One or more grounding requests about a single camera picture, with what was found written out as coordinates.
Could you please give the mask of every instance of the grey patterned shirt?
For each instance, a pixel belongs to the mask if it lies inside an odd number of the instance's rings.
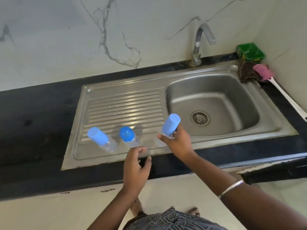
[[[132,222],[125,230],[227,230],[201,217],[179,212],[171,207],[163,213],[146,215]]]

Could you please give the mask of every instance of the foot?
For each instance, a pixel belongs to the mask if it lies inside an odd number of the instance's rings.
[[[140,212],[143,212],[142,204],[138,198],[133,202],[130,210],[134,217],[136,217]]]
[[[194,207],[191,210],[189,210],[188,214],[193,215],[193,216],[198,216],[198,217],[201,216],[197,207]]]

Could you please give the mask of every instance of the person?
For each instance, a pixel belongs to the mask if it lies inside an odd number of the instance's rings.
[[[307,229],[307,219],[303,215],[257,187],[237,181],[232,175],[198,156],[192,149],[189,134],[181,125],[174,134],[175,139],[163,135],[157,137],[165,142],[172,153],[196,173],[215,195],[219,196],[246,229]],[[138,200],[151,168],[150,156],[143,168],[138,163],[139,153],[145,151],[145,147],[129,150],[124,163],[122,189],[88,230],[117,230],[129,208],[135,217],[128,221],[124,230],[225,229],[201,218],[197,208],[190,213],[182,213],[171,207],[163,213],[145,214]]]

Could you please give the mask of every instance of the bracelet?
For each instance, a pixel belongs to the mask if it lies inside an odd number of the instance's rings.
[[[232,190],[233,188],[235,188],[236,186],[242,184],[244,181],[243,180],[240,180],[240,181],[237,181],[235,182],[234,184],[232,184],[231,186],[229,186],[223,193],[221,193],[218,198],[221,199],[224,194],[226,194],[229,190]]]

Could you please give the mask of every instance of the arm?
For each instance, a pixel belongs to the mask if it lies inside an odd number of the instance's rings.
[[[131,148],[124,163],[123,187],[87,230],[117,230],[125,214],[143,189],[151,168],[151,157],[146,159],[142,168],[138,163],[138,154],[145,147]]]
[[[168,139],[158,135],[173,154],[184,162],[197,176],[219,196],[237,179],[222,169],[198,156],[192,149],[191,139],[181,125]],[[303,229],[307,219],[300,213],[271,197],[257,187],[241,184],[227,192],[221,201],[249,230]]]

